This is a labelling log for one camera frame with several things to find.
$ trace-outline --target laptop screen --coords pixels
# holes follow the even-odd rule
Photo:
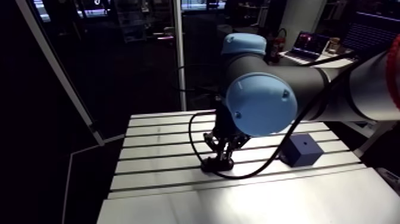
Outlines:
[[[329,37],[327,36],[301,31],[293,49],[320,55],[328,41]]]

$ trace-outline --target black cable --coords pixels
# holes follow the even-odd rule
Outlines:
[[[367,48],[367,49],[362,49],[362,50],[358,50],[358,51],[352,51],[346,54],[341,54],[332,58],[327,58],[327,59],[323,59],[320,61],[313,61],[307,64],[301,64],[299,65],[300,67],[311,67],[311,66],[316,66],[318,64],[324,64],[324,63],[328,63],[331,61],[337,61],[343,58],[355,58],[358,55],[370,55],[370,52],[373,51],[375,52],[375,50],[377,49],[388,49],[392,44],[392,41],[390,42],[382,42],[382,43],[378,43],[375,46],[372,46],[371,48]]]
[[[208,66],[208,67],[220,68],[220,66],[218,66],[218,65],[216,65],[216,64],[188,64],[188,65],[180,66],[180,67],[174,69],[174,70],[170,73],[170,77],[172,78],[173,75],[176,74],[176,73],[177,73],[179,70],[181,70],[181,69],[185,69],[185,68],[188,68],[188,67],[206,67],[206,66]],[[176,91],[179,91],[179,92],[198,92],[197,89],[180,89],[180,88],[178,88],[178,87],[175,87],[175,86],[172,84],[172,79],[170,79],[170,86],[171,86],[173,89],[175,89]]]
[[[319,61],[313,61],[313,62],[310,62],[310,63],[301,64],[301,65],[299,65],[299,67],[310,67],[310,66],[316,66],[318,64],[328,63],[328,62],[331,62],[331,61],[338,61],[338,60],[343,59],[343,58],[354,58],[358,54],[359,53],[353,51],[353,52],[346,53],[346,54],[341,54],[341,55],[338,55],[338,56],[335,56],[335,57],[332,57],[332,58],[327,58],[327,59],[323,59],[323,60],[319,60]]]
[[[344,78],[348,77],[351,72],[356,69],[358,66],[360,66],[362,63],[366,62],[367,60],[369,60],[370,58],[372,58],[373,56],[375,56],[376,54],[378,54],[379,52],[376,51],[371,51],[369,52],[368,56],[358,60],[357,62],[354,62],[353,64],[351,64],[347,69],[345,69],[345,71],[343,71],[340,75],[337,76],[337,78],[333,79],[327,86],[325,86],[324,89],[322,89],[320,91],[319,94],[317,94],[303,109],[303,111],[299,114],[299,116],[295,119],[295,121],[292,123],[292,125],[290,126],[289,130],[286,132],[285,136],[283,137],[282,141],[280,142],[279,146],[277,147],[277,149],[275,150],[275,152],[271,155],[271,157],[260,167],[258,168],[256,171],[249,173],[247,175],[242,175],[242,176],[229,176],[229,175],[224,175],[222,173],[219,172],[215,172],[212,171],[213,174],[221,177],[221,178],[225,178],[225,179],[232,179],[232,180],[240,180],[240,179],[246,179],[246,178],[251,178],[257,174],[259,174],[260,172],[262,172],[265,168],[267,168],[267,166],[269,166],[274,159],[278,156],[279,152],[282,150],[282,146],[286,143],[286,141],[288,141],[288,139],[290,138],[290,136],[292,135],[293,131],[295,130],[295,128],[297,127],[297,125],[300,123],[300,121],[307,115],[307,113],[310,111],[310,109],[313,108],[313,106],[318,102],[318,100],[321,97],[325,97],[327,94],[329,94],[329,91],[332,89],[332,87],[336,86],[341,80],[343,80]],[[196,116],[200,116],[200,115],[206,115],[206,114],[212,114],[214,112],[206,112],[206,113],[196,113],[194,114],[190,120],[189,120],[189,140],[190,140],[190,144],[193,148],[193,151],[195,152],[197,158],[200,160],[200,162],[204,165],[204,162],[202,160],[202,158],[199,155],[199,152],[197,152],[197,149],[193,143],[193,139],[192,139],[192,122],[193,119]]]

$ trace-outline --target desk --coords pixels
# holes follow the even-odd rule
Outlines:
[[[302,59],[296,58],[296,57],[291,57],[291,56],[286,55],[285,53],[287,53],[287,51],[280,52],[279,55],[281,57],[287,58],[288,60],[291,60],[291,61],[293,61],[294,63],[297,63],[297,64],[307,64],[307,63],[309,63],[309,61],[305,61],[305,60],[302,60]],[[320,60],[328,59],[328,58],[329,58],[328,56],[321,55],[316,61],[320,61]],[[327,68],[341,69],[341,68],[344,68],[344,67],[350,65],[351,63],[353,63],[353,61],[344,58],[344,59],[340,59],[340,60],[337,60],[337,61],[331,61],[331,62],[328,62],[328,63],[319,64],[319,65],[313,66],[313,67],[325,68],[325,69],[327,69]]]
[[[230,181],[199,169],[189,144],[195,111],[131,116],[98,224],[400,223],[400,198],[324,123],[302,122],[324,154],[308,167],[274,160],[254,178]],[[202,134],[214,115],[194,119],[193,140],[212,154]],[[244,175],[272,155],[287,129],[252,138],[233,153],[230,175]]]

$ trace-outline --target laptop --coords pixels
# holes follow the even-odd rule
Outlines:
[[[285,55],[305,61],[315,61],[322,54],[328,41],[328,36],[301,31],[293,48]]]

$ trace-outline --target cable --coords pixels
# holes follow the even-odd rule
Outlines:
[[[172,77],[172,76],[173,76],[175,73],[177,73],[179,70],[184,69],[184,68],[187,68],[187,67],[206,67],[206,66],[208,66],[208,67],[216,67],[216,68],[219,68],[219,67],[220,67],[220,66],[218,66],[218,65],[216,65],[216,64],[188,64],[188,65],[180,66],[180,67],[174,69],[174,70],[170,73],[170,77]],[[176,91],[179,91],[179,92],[198,92],[198,90],[196,90],[196,89],[180,89],[180,88],[178,88],[178,87],[175,87],[175,86],[172,84],[172,79],[170,79],[170,86],[171,86],[173,89],[175,89]]]
[[[310,63],[307,63],[307,64],[301,64],[301,65],[299,65],[299,67],[310,67],[310,66],[316,66],[318,64],[328,63],[328,62],[331,62],[331,61],[337,61],[337,60],[340,60],[340,59],[343,59],[343,58],[353,58],[358,54],[359,54],[359,52],[353,51],[353,52],[346,53],[346,54],[341,54],[341,55],[338,55],[338,56],[335,56],[335,57],[332,57],[332,58],[327,58],[327,59],[323,59],[323,60],[319,60],[319,61],[313,61],[313,62],[310,62]]]
[[[241,180],[241,179],[246,179],[246,178],[251,178],[257,174],[259,174],[260,172],[262,172],[265,168],[267,168],[267,166],[269,166],[274,159],[278,156],[279,152],[282,150],[282,146],[288,141],[288,139],[290,138],[290,136],[292,135],[293,131],[295,130],[295,128],[297,127],[297,125],[300,123],[300,121],[307,115],[307,113],[310,111],[310,109],[313,108],[314,104],[316,104],[318,102],[318,100],[321,97],[325,97],[327,94],[329,94],[329,91],[332,89],[332,87],[336,86],[340,81],[344,80],[344,78],[348,77],[351,72],[356,69],[358,66],[360,66],[362,63],[366,62],[367,60],[369,60],[370,58],[372,58],[373,56],[375,56],[376,54],[378,54],[378,49],[374,48],[371,49],[369,54],[367,54],[367,56],[365,58],[362,58],[360,60],[358,60],[357,62],[354,62],[353,64],[351,64],[347,69],[345,69],[345,71],[343,71],[340,75],[337,76],[337,78],[333,79],[327,86],[325,86],[324,89],[322,89],[320,91],[319,94],[317,94],[306,106],[305,108],[302,110],[302,112],[299,114],[299,116],[295,119],[295,121],[292,123],[292,125],[290,126],[289,130],[286,132],[285,136],[283,137],[282,141],[280,142],[279,146],[277,147],[277,149],[275,150],[275,152],[271,155],[271,157],[260,167],[258,168],[256,171],[249,173],[247,175],[242,175],[242,176],[229,176],[229,175],[224,175],[222,173],[216,172],[216,171],[212,171],[213,174],[221,177],[221,178],[225,178],[225,179],[231,179],[231,180]],[[193,139],[192,139],[192,123],[193,123],[193,119],[196,116],[200,116],[200,115],[206,115],[206,114],[212,114],[214,112],[206,112],[206,113],[196,113],[194,114],[190,120],[189,120],[189,140],[190,140],[190,144],[193,148],[193,151],[195,152],[197,158],[199,159],[199,161],[204,164],[203,159],[201,158],[201,156],[199,155],[199,152],[197,152],[197,149],[193,143]]]

